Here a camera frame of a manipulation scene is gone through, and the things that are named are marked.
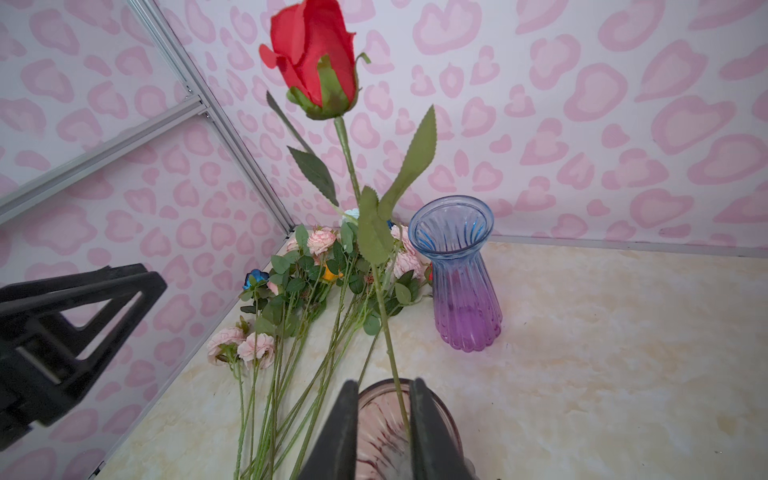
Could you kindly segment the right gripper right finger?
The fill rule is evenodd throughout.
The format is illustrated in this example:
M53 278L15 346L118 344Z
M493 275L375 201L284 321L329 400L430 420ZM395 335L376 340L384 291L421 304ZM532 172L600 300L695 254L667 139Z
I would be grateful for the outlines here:
M455 423L422 378L409 385L411 469L416 480L471 480Z

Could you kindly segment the smoky pink glass vase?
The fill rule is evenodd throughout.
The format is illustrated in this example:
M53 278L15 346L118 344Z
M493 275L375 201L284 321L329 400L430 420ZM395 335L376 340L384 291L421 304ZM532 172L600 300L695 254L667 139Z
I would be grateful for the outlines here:
M357 479L414 479L411 469L409 419L411 381L400 381L400 393L396 391L395 381L388 379L367 387L360 394L355 473ZM455 423L454 435L464 455L456 422L444 402L443 404L444 415L448 414ZM466 457L465 461L475 478L474 466Z

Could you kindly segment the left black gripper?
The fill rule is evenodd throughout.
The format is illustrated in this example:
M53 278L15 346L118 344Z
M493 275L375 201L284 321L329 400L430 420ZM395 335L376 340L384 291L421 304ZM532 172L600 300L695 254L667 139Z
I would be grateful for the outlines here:
M77 406L166 289L141 264L2 287L2 449Z

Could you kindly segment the red rose long stem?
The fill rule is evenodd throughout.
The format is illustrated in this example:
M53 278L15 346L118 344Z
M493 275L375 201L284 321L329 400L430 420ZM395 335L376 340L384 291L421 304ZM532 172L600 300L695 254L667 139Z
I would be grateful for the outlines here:
M280 72L291 103L311 120L330 120L334 124L359 209L357 246L370 265L381 330L390 366L395 368L384 281L386 266L394 263L398 241L389 224L398 201L434 160L435 110L427 110L395 180L383 195L378 195L373 188L361 186L357 178L344 119L356 106L360 93L357 62L368 57L356 53L354 35L347 29L340 4L302 1L280 10L270 19L270 42L261 45L259 52L267 68Z

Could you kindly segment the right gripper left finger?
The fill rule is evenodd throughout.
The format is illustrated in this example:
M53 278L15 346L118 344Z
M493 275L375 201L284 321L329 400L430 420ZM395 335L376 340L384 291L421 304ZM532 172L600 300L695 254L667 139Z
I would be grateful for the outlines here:
M346 381L330 411L299 480L355 478L358 435L358 383Z

